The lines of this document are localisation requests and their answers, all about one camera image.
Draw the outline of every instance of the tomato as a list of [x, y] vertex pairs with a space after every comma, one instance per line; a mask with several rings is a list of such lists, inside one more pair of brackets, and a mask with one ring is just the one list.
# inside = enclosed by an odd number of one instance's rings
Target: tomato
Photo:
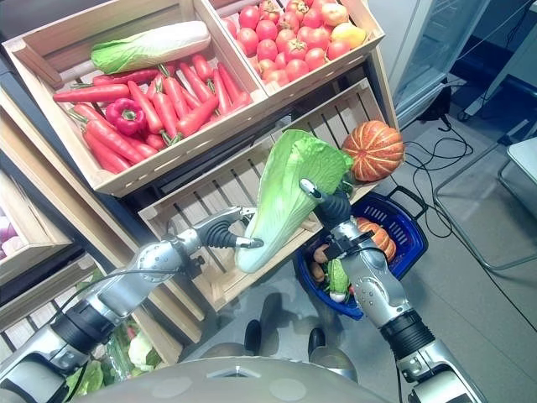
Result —
[[246, 6], [238, 14], [238, 23], [241, 28], [255, 29], [259, 22], [259, 10], [255, 6]]
[[273, 40], [263, 39], [258, 44], [257, 53], [259, 60], [269, 59], [274, 61], [278, 55], [278, 46]]
[[289, 63], [293, 59], [303, 60], [308, 52], [308, 45], [305, 42], [300, 42], [298, 39], [290, 40], [285, 44], [285, 61]]
[[296, 38], [296, 34], [290, 29], [282, 29], [278, 32], [276, 37], [276, 46], [278, 46], [278, 52], [283, 52], [285, 50], [285, 44], [292, 39]]
[[322, 6], [322, 19], [326, 25], [335, 27], [349, 20], [349, 12], [341, 4], [325, 4]]
[[268, 20], [277, 24], [279, 20], [278, 6], [272, 3], [271, 0], [263, 0], [261, 4], [259, 4], [259, 15], [261, 16], [261, 21]]
[[285, 62], [285, 53], [284, 52], [278, 53], [274, 63], [276, 63], [276, 67], [278, 68], [278, 70], [284, 70], [285, 67], [287, 66], [287, 63]]
[[330, 43], [330, 35], [323, 28], [312, 29], [305, 42], [308, 44], [308, 48], [321, 48], [326, 50]]
[[234, 39], [236, 39], [237, 38], [237, 27], [235, 26], [235, 23], [233, 21], [231, 21], [231, 19], [229, 19], [229, 18], [224, 18], [222, 20], [222, 22], [224, 23], [224, 25], [226, 25], [226, 28], [229, 31], [229, 33], [232, 35], [232, 37]]
[[265, 76], [269, 72], [274, 71], [274, 70], [278, 70], [278, 68], [276, 67], [276, 63], [274, 63], [273, 61], [271, 61], [269, 59], [264, 59], [264, 60], [261, 60], [259, 62], [259, 70], [261, 71], [260, 76], [262, 78], [265, 78]]
[[299, 29], [299, 33], [296, 35], [296, 38], [302, 42], [305, 42], [311, 34], [312, 30], [313, 29], [311, 29], [310, 27], [302, 27]]
[[237, 41], [244, 46], [246, 56], [253, 56], [258, 48], [259, 38], [251, 28], [240, 28], [237, 33]]
[[286, 11], [279, 16], [278, 28], [279, 29], [290, 29], [295, 34], [299, 32], [300, 21], [295, 13]]
[[310, 72], [310, 68], [305, 61], [299, 59], [293, 59], [285, 67], [287, 78], [289, 81], [294, 81], [297, 78], [301, 78]]
[[285, 11], [290, 11], [296, 14], [296, 17], [299, 19], [300, 23], [302, 22], [302, 19], [304, 19], [304, 16], [308, 10], [309, 8], [304, 3], [304, 0], [291, 0], [287, 3], [287, 7], [285, 7]]
[[253, 67], [255, 72], [261, 76], [261, 67], [259, 67], [258, 58], [255, 56], [248, 57], [248, 61], [250, 62], [250, 65]]
[[315, 8], [312, 8], [310, 11], [308, 11], [302, 20], [303, 27], [319, 28], [321, 25], [322, 13]]
[[289, 84], [289, 78], [285, 70], [270, 71], [264, 78], [266, 82], [276, 81], [279, 86]]
[[321, 48], [310, 49], [308, 50], [308, 53], [305, 54], [304, 61], [308, 65], [310, 71], [315, 70], [326, 63], [325, 51]]
[[349, 46], [347, 42], [335, 40], [328, 46], [326, 55], [328, 56], [328, 59], [334, 60], [339, 56], [346, 54], [349, 50], [351, 50], [351, 46]]
[[259, 21], [255, 32], [258, 35], [259, 40], [276, 40], [276, 37], [278, 36], [278, 29], [276, 28], [276, 24], [269, 20]]
[[314, 0], [311, 4], [311, 8], [321, 11], [322, 6], [325, 4], [337, 4], [337, 0]]

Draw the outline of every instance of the robotic hand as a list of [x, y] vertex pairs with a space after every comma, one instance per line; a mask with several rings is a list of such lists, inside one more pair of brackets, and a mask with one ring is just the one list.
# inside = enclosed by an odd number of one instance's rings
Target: robotic hand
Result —
[[0, 402], [61, 402], [67, 394], [65, 377], [75, 373], [100, 343], [106, 343], [157, 287], [203, 259], [190, 256], [202, 246], [258, 248], [260, 239], [239, 237], [229, 226], [255, 213], [252, 207], [229, 207], [177, 236], [141, 248], [125, 270], [93, 286], [81, 301], [43, 326], [0, 365]]
[[447, 346], [435, 338], [410, 305], [403, 286], [388, 270], [384, 253], [351, 220], [347, 195], [325, 195], [303, 179], [300, 187], [320, 204], [315, 214], [330, 231], [328, 259], [339, 258], [354, 287], [358, 306], [389, 343], [407, 382], [418, 382], [410, 403], [484, 403]]

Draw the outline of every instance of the small pumpkin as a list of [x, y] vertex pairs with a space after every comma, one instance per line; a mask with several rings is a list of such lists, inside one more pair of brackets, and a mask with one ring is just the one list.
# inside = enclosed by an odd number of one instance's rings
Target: small pumpkin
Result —
[[341, 149], [354, 159], [352, 172], [356, 179], [365, 182], [385, 178], [404, 158], [401, 133], [378, 120], [352, 130]]
[[367, 231], [373, 231], [374, 235], [372, 241], [378, 246], [379, 249], [386, 254], [386, 260], [391, 262], [395, 257], [396, 247], [395, 242], [389, 237], [388, 233], [380, 225], [370, 222], [364, 217], [357, 218], [358, 229], [363, 233]]

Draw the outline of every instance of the wall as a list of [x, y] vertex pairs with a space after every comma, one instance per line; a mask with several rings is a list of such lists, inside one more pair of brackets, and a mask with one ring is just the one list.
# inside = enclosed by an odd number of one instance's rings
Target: wall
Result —
[[[490, 34], [496, 27], [498, 27], [506, 18], [514, 13], [517, 8], [524, 5], [528, 0], [491, 0], [487, 10], [483, 14], [479, 24], [473, 32], [474, 36], [480, 39], [484, 39]], [[500, 47], [505, 47], [507, 41], [507, 35], [509, 31], [516, 25], [519, 18], [522, 16], [523, 10], [517, 13], [511, 18], [502, 28], [500, 28], [495, 34], [487, 39], [487, 42], [495, 44]], [[509, 49], [515, 51], [522, 43], [528, 32], [537, 22], [536, 13], [529, 12], [526, 15], [522, 25], [520, 26], [517, 34], [514, 36]]]

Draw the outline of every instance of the wooden crate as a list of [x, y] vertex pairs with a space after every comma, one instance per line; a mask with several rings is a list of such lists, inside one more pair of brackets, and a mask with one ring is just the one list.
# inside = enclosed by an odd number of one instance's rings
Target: wooden crate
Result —
[[[291, 103], [294, 99], [311, 92], [315, 87], [321, 86], [345, 71], [350, 70], [354, 66], [363, 63], [365, 58], [368, 57], [369, 52], [371, 52], [384, 37], [382, 28], [380, 28], [380, 25], [375, 20], [374, 16], [369, 11], [367, 4], [363, 0], [338, 0], [339, 3], [347, 7], [351, 21], [353, 21], [356, 26], [367, 31], [368, 36], [364, 43], [346, 55], [326, 63], [321, 68], [311, 71], [306, 76], [291, 82], [287, 86], [280, 87], [275, 82], [264, 84], [261, 77], [259, 77], [249, 63], [248, 57], [240, 50], [240, 48], [238, 48], [235, 39], [227, 29], [225, 29], [225, 25], [221, 20], [221, 18], [229, 17], [237, 22], [238, 26], [238, 12], [247, 5], [259, 4], [259, 0], [201, 1], [210, 4], [208, 8], [213, 12], [215, 19], [222, 26], [222, 29], [226, 33], [227, 40], [231, 44], [234, 44], [234, 50], [251, 70], [251, 74], [258, 80], [259, 85], [267, 92], [269, 100], [280, 104]], [[279, 5], [282, 9], [285, 9], [285, 6], [289, 1], [290, 0], [273, 0], [273, 3]]]
[[[250, 92], [254, 103], [121, 174], [103, 170], [86, 147], [80, 129], [65, 112], [71, 105], [55, 103], [52, 95], [57, 89], [68, 88], [75, 79], [90, 82], [98, 74], [89, 60], [94, 44], [194, 19], [204, 21], [210, 31], [211, 44], [205, 51], [210, 63], [214, 65], [216, 59], [224, 62], [237, 84]], [[261, 102], [266, 99], [264, 90], [226, 39], [220, 24], [198, 0], [114, 0], [10, 39], [3, 45], [91, 187], [115, 196], [124, 196], [149, 183], [271, 113]]]
[[[43, 196], [58, 208], [65, 220], [75, 226], [115, 268], [125, 267], [138, 250], [138, 245], [82, 185], [2, 88], [0, 133], [3, 140], [0, 142], [0, 150], [39, 188]], [[190, 312], [198, 321], [203, 319], [204, 313], [174, 281], [168, 280], [154, 290], [149, 300], [187, 337], [199, 340], [201, 330], [185, 311]], [[132, 316], [162, 359], [167, 364], [176, 363], [182, 345], [143, 308], [137, 309]]]
[[23, 247], [0, 260], [0, 285], [7, 283], [70, 244], [70, 240], [0, 170], [0, 207]]
[[[339, 148], [349, 131], [359, 123], [372, 119], [383, 120], [368, 80], [363, 79], [272, 137], [258, 142], [197, 180], [144, 208], [139, 215], [156, 236], [162, 237], [171, 228], [180, 232], [223, 208], [255, 205], [265, 161], [275, 139], [285, 129], [304, 129]], [[357, 186], [352, 202], [374, 187], [375, 183]], [[237, 234], [243, 234], [244, 229], [241, 223], [232, 226], [232, 231]], [[321, 225], [315, 218], [309, 218], [263, 268], [250, 275], [244, 274], [235, 266], [232, 249], [203, 248], [199, 255], [206, 264], [201, 266], [201, 274], [192, 281], [218, 311], [320, 229]]]

